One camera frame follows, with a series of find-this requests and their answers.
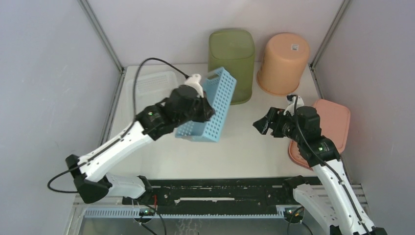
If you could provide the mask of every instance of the blue plastic basket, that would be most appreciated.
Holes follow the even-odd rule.
[[[207,78],[203,83],[203,90],[206,92],[209,104],[216,111],[210,121],[200,123],[189,121],[179,126],[176,130],[176,138],[187,139],[197,142],[218,142],[226,115],[228,114],[229,105],[233,91],[236,86],[236,79],[232,77],[223,67],[215,69],[206,75]]]

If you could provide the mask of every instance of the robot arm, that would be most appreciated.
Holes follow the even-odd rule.
[[[334,210],[319,199],[302,176],[284,182],[289,195],[312,214],[326,234],[386,235],[384,229],[374,226],[360,205],[335,144],[321,135],[320,116],[316,109],[303,106],[301,98],[296,96],[301,106],[296,111],[297,123],[292,116],[295,106],[293,96],[287,98],[290,105],[286,110],[270,108],[265,117],[254,122],[254,127],[263,135],[271,128],[271,135],[275,138],[288,137],[298,143],[300,155],[317,174]]]
[[[184,85],[174,89],[169,98],[146,107],[119,134],[89,154],[66,158],[78,193],[85,203],[93,203],[105,196],[140,197],[151,190],[147,179],[122,177],[107,173],[137,149],[156,141],[188,121],[209,121],[215,111],[209,105],[201,76],[192,75]]]

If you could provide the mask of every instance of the white wall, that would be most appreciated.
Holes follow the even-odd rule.
[[[98,146],[118,72],[77,1],[1,1],[0,22],[0,234],[60,235],[74,195],[46,183]]]
[[[294,32],[319,48],[341,0],[89,0],[124,66],[147,57],[207,63],[208,38],[222,28],[248,30],[259,61],[267,41]]]
[[[327,99],[351,110],[343,154],[375,224],[413,234],[415,2],[353,1],[317,76]]]

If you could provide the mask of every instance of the white table surface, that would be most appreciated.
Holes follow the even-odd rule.
[[[177,65],[187,74],[208,71],[207,64]],[[255,64],[253,95],[245,104],[232,105],[218,143],[190,142],[165,135],[122,160],[110,172],[118,175],[144,175],[148,179],[206,179],[315,176],[311,170],[296,165],[288,156],[287,138],[277,139],[261,135],[252,123],[267,114],[271,106],[286,108],[285,97],[272,96],[260,89],[256,82]],[[126,83],[134,79],[137,66],[129,66],[113,121],[111,137],[131,122],[132,101]],[[144,66],[140,75],[173,71],[165,65]],[[305,105],[312,105],[318,93],[310,70],[305,68],[295,91]]]

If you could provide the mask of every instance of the pink plastic lid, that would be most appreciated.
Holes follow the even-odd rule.
[[[339,153],[342,153],[346,147],[349,132],[350,110],[343,105],[325,99],[317,100],[313,107],[316,108],[317,113],[320,115],[322,135],[331,139]],[[310,169],[307,161],[300,155],[296,142],[291,141],[288,147],[288,154],[295,163]]]

